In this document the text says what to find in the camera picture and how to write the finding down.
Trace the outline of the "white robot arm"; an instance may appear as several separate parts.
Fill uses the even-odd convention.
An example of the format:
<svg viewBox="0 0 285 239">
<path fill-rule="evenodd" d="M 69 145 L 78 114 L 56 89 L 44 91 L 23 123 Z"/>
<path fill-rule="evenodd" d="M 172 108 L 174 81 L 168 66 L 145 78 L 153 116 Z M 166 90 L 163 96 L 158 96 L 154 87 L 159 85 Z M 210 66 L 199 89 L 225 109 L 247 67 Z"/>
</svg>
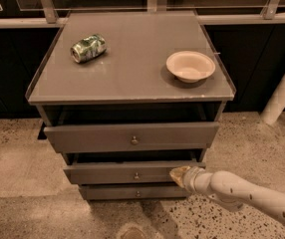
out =
<svg viewBox="0 0 285 239">
<path fill-rule="evenodd" d="M 248 204 L 285 225 L 285 193 L 258 186 L 228 171 L 207 172 L 181 166 L 169 173 L 172 180 L 191 194 L 202 194 L 229 211 Z"/>
</svg>

